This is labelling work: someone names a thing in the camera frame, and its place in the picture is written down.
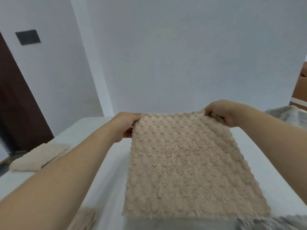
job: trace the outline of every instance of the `person's left arm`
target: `person's left arm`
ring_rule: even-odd
[[[66,230],[115,142],[131,137],[140,115],[121,112],[0,202],[6,230]]]

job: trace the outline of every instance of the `white table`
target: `white table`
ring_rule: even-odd
[[[63,131],[52,141],[78,145],[110,118],[83,118]],[[259,182],[273,215],[307,214],[307,206],[290,188],[281,175],[251,139],[239,128],[232,133],[248,161],[251,171]],[[96,207],[101,210],[96,229],[231,229],[233,225],[222,220],[126,220],[121,216],[124,203],[125,184],[129,165],[131,139],[123,139],[114,144],[106,155],[82,206]],[[12,192],[33,172],[8,172],[0,177],[0,200]]]

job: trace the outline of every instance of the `person's right arm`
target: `person's right arm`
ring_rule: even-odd
[[[248,105],[219,100],[205,115],[224,118],[229,127],[240,127],[307,204],[307,131],[285,123]]]

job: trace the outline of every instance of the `black wall switch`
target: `black wall switch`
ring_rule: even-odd
[[[36,30],[15,32],[21,45],[40,43]]]

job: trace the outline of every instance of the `wooden door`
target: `wooden door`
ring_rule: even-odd
[[[29,151],[54,138],[1,33],[0,122],[14,150]]]

